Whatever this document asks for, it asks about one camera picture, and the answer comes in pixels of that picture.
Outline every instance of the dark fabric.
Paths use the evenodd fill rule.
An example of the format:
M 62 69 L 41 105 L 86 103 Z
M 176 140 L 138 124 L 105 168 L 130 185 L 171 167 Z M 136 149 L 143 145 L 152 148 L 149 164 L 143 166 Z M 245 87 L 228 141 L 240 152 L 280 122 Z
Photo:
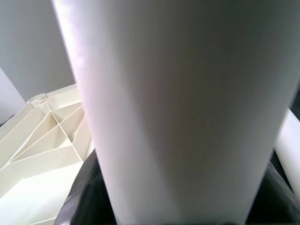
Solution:
M 279 175 L 282 177 L 282 179 L 286 182 L 290 190 L 293 191 L 275 151 L 270 161 L 279 173 Z
M 253 223 L 300 223 L 300 202 L 271 162 L 247 218 Z
M 95 150 L 83 163 L 54 224 L 116 224 Z
M 247 224 L 300 223 L 300 203 L 269 163 Z M 55 225 L 116 224 L 95 151 L 83 163 Z
M 292 113 L 294 113 L 294 115 L 300 120 L 300 89 L 298 89 L 290 109 Z

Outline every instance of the white tube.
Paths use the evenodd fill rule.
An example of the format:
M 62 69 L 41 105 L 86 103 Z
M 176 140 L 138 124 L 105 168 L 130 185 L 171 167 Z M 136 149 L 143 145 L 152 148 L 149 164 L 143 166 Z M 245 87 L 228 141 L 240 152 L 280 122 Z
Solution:
M 245 222 L 300 74 L 261 4 L 54 0 L 119 224 Z
M 288 110 L 275 150 L 295 195 L 300 199 L 300 122 Z

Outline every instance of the white paper roll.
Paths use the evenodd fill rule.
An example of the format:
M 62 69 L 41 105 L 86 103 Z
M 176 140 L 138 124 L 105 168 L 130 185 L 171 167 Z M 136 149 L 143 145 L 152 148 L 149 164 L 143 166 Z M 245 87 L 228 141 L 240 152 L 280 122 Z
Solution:
M 118 223 L 244 223 L 299 80 L 300 2 L 54 6 Z
M 300 122 L 288 109 L 275 150 L 295 195 L 300 199 Z

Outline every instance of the white wall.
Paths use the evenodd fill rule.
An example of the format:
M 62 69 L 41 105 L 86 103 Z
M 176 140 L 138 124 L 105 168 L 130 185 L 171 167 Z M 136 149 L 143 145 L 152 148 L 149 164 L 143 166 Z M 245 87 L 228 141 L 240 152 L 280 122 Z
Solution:
M 0 68 L 0 124 L 26 105 L 24 99 Z

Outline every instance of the white paper sculpture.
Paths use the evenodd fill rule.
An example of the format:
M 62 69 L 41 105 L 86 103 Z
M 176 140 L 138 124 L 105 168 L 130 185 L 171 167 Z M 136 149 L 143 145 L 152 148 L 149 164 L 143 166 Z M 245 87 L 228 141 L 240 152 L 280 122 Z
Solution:
M 27 103 L 0 128 L 1 224 L 53 224 L 94 149 L 75 85 Z

